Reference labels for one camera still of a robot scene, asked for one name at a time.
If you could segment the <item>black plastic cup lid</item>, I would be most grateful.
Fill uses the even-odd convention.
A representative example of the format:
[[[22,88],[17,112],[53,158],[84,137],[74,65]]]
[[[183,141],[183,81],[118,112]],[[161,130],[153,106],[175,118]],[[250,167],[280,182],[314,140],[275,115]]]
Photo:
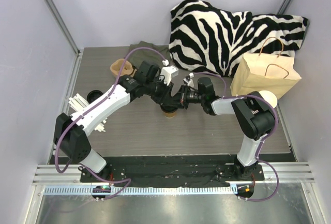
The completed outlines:
[[[164,112],[164,113],[167,113],[167,114],[172,114],[172,113],[175,113],[178,108],[176,107],[173,107],[173,106],[165,106],[165,105],[161,105],[161,110]]]

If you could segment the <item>brown paper coffee cup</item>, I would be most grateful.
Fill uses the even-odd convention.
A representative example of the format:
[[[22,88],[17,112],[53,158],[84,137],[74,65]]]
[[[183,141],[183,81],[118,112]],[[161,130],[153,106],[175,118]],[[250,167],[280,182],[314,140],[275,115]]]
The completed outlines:
[[[163,114],[166,118],[173,118],[176,116],[176,110],[175,111],[164,111]]]

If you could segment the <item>brown pulp cup carrier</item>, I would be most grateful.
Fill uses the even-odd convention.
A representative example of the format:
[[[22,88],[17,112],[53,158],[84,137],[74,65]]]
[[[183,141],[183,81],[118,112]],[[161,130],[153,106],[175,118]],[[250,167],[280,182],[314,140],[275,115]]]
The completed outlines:
[[[123,58],[116,60],[110,66],[110,72],[117,77],[118,75],[133,76],[136,72],[136,68],[129,61],[125,61]]]

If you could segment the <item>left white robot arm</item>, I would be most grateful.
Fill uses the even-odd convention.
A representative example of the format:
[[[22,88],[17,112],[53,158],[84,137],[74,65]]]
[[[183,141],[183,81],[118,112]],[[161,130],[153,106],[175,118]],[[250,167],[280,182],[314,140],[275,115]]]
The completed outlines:
[[[110,176],[106,160],[92,149],[88,136],[106,118],[118,109],[143,95],[150,95],[162,104],[173,86],[171,80],[178,75],[178,68],[143,61],[133,76],[116,79],[110,89],[82,110],[68,116],[60,114],[56,119],[54,144],[56,151],[65,153],[70,161],[88,169],[99,182]]]

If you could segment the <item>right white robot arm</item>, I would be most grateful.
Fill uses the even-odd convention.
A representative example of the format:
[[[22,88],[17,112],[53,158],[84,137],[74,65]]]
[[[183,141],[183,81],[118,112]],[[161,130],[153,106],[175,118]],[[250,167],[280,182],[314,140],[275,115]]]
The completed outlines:
[[[276,95],[270,91],[254,91],[247,95],[219,97],[210,78],[199,78],[199,88],[186,81],[176,94],[177,102],[184,108],[190,103],[200,104],[209,115],[234,115],[243,132],[243,141],[234,158],[233,174],[239,180],[250,178],[259,164],[259,154],[264,141],[278,127],[275,107]]]

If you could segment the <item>olive green cloth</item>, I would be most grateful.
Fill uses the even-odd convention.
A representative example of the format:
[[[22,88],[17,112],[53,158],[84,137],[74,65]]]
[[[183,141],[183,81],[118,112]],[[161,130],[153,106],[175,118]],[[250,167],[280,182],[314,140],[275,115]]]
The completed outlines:
[[[125,57],[135,68],[139,68],[143,61],[153,62],[160,68],[162,61],[167,59],[170,63],[170,52],[168,45],[155,45],[145,41],[131,44]]]

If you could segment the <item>zebra print blanket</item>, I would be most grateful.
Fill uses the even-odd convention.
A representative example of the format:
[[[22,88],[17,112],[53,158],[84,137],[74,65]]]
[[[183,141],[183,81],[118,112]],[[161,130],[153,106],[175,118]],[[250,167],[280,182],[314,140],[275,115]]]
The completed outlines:
[[[230,12],[201,0],[184,0],[170,14],[169,52],[174,64],[223,77],[235,75],[245,53],[293,57],[309,26],[309,19],[302,16]]]

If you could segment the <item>brown paper bag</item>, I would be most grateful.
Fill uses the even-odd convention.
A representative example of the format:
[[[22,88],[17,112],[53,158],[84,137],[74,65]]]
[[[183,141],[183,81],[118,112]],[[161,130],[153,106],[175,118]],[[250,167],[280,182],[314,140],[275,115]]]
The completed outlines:
[[[283,56],[284,45],[276,54],[245,53],[230,85],[231,95],[270,91],[280,99],[302,78],[293,68],[294,58]]]

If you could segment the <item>stack of black lids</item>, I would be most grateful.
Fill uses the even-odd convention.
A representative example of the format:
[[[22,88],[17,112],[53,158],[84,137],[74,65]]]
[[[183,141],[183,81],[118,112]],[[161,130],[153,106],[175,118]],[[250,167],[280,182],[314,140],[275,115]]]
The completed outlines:
[[[87,94],[86,100],[87,100],[88,103],[92,103],[93,101],[95,101],[96,99],[98,99],[102,95],[103,95],[103,92],[96,89],[96,90],[90,91]]]

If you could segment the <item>stack of paper cups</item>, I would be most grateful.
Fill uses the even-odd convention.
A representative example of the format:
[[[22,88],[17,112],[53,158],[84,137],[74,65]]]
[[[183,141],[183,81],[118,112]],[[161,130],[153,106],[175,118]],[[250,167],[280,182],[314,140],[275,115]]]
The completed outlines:
[[[276,95],[270,91],[259,91],[259,94],[262,96],[262,98],[268,102],[273,108],[275,108],[278,104],[278,99]]]

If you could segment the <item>white wrapped straws bundle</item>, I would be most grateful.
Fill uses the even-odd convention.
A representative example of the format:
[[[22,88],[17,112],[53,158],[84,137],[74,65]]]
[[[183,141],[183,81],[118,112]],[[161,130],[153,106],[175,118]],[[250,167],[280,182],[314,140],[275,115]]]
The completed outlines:
[[[73,97],[70,97],[68,103],[70,104],[70,107],[76,112],[83,110],[89,105],[88,101],[78,93]],[[106,130],[104,125],[106,122],[107,118],[105,118],[101,123],[99,123],[94,130],[99,132],[105,132]]]

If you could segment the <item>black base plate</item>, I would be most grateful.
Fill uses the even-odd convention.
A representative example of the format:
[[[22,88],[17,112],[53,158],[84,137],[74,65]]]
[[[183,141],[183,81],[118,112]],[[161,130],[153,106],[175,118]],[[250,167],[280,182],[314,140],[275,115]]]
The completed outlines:
[[[234,155],[159,155],[105,157],[106,168],[98,175],[122,184],[131,179],[132,187],[184,187],[234,181],[261,182],[262,166],[257,165],[250,178],[236,178]]]

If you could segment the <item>aluminium rail frame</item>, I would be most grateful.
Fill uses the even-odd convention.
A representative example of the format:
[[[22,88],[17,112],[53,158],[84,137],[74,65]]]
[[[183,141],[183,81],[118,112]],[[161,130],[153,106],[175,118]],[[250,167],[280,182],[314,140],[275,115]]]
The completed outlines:
[[[313,180],[305,162],[267,162],[259,154],[265,140],[278,126],[276,96],[269,91],[219,97],[210,73],[203,72],[198,88],[187,76],[172,95],[172,78],[178,70],[163,60],[163,67],[144,61],[133,75],[117,76],[110,89],[72,115],[56,119],[54,144],[69,160],[67,167],[80,176],[79,186],[63,181],[46,187],[42,195],[88,194],[92,201],[121,195],[185,195],[228,190],[238,199],[253,201],[258,182],[298,183]],[[200,104],[211,116],[234,115],[243,132],[240,151],[232,163],[219,155],[114,157],[105,159],[88,140],[91,132],[118,109],[148,95],[163,112],[172,114],[190,104]]]

